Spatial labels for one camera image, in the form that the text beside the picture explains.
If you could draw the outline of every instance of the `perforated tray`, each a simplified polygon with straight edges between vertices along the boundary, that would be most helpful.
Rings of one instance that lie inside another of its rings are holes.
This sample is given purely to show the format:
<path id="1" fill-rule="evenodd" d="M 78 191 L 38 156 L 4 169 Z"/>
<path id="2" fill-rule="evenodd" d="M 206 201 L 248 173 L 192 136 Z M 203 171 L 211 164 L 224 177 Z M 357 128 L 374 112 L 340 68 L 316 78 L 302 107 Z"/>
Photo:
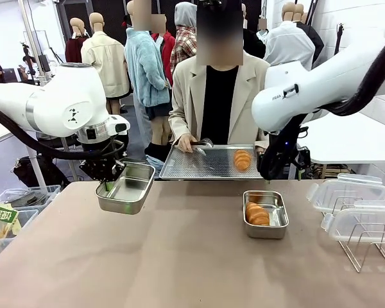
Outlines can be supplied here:
<path id="1" fill-rule="evenodd" d="M 199 147 L 199 151 L 182 153 L 178 148 L 171 148 L 160 177 L 163 180 L 247 180 L 262 178 L 257 171 L 257 158 L 252 145 L 228 145 Z M 240 172 L 234 166 L 234 153 L 246 150 L 253 155 L 248 170 Z"/>

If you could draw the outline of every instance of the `croissant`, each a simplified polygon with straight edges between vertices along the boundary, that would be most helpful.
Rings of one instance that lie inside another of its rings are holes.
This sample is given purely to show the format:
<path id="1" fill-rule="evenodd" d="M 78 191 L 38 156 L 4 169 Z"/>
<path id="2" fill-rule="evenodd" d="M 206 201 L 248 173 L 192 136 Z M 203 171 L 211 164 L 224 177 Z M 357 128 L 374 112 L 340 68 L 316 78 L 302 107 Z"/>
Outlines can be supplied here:
<path id="1" fill-rule="evenodd" d="M 234 153 L 234 166 L 240 171 L 246 171 L 251 165 L 251 154 L 244 150 Z"/>
<path id="2" fill-rule="evenodd" d="M 269 226 L 270 215 L 260 205 L 254 202 L 248 202 L 245 208 L 247 222 L 252 225 Z"/>

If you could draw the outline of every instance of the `metal tray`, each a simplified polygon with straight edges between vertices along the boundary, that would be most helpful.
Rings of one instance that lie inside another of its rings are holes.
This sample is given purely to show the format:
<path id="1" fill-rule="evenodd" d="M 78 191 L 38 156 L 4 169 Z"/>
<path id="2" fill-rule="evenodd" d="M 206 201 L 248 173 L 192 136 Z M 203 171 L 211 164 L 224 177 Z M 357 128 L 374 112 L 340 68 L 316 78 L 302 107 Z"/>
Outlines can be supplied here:
<path id="1" fill-rule="evenodd" d="M 269 226 L 247 222 L 245 207 L 248 202 L 259 204 L 269 213 Z M 288 226 L 288 215 L 281 194 L 275 191 L 246 191 L 243 194 L 243 218 L 249 237 L 257 239 L 282 239 Z"/>
<path id="2" fill-rule="evenodd" d="M 160 178 L 163 180 L 247 180 L 262 178 L 257 171 L 257 157 L 253 145 L 228 145 L 212 148 L 195 146 L 201 149 L 193 153 L 183 153 L 172 147 Z M 246 150 L 253 153 L 251 166 L 246 171 L 239 171 L 234 166 L 234 153 Z"/>
<path id="3" fill-rule="evenodd" d="M 125 162 L 125 168 L 111 191 L 102 182 L 96 189 L 99 206 L 106 211 L 134 215 L 140 212 L 153 184 L 155 168 Z"/>

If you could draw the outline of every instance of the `black jacket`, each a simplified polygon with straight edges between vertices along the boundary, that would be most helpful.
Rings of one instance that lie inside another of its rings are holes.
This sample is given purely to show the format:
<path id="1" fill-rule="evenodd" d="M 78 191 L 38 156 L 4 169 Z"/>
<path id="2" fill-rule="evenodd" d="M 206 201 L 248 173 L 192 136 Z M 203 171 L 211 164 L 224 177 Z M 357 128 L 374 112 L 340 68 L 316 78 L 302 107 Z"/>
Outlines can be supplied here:
<path id="1" fill-rule="evenodd" d="M 323 49 L 323 42 L 318 33 L 315 31 L 315 29 L 307 24 L 303 24 L 300 21 L 296 22 L 296 26 L 300 29 L 302 29 L 309 37 L 309 39 L 312 41 L 312 43 L 315 45 L 315 53 L 314 58 L 312 58 L 312 62 L 314 63 L 315 60 L 318 58 L 318 56 L 321 53 L 321 50 Z"/>
<path id="2" fill-rule="evenodd" d="M 245 52 L 263 59 L 265 56 L 265 45 L 257 37 L 257 34 L 251 30 L 244 29 L 243 38 Z"/>

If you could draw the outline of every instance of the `black bag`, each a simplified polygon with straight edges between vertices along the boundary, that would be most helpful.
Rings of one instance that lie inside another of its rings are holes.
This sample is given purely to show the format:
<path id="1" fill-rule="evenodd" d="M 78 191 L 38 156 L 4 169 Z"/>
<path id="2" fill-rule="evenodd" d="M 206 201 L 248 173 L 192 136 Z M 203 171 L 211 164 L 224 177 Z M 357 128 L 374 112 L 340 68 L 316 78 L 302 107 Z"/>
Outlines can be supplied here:
<path id="1" fill-rule="evenodd" d="M 62 188 L 65 188 L 70 184 L 70 181 L 68 181 L 62 171 L 53 164 L 50 158 L 37 156 L 37 161 L 46 185 L 61 185 Z M 27 187 L 39 186 L 28 156 L 19 159 L 19 163 L 14 167 L 13 172 Z"/>

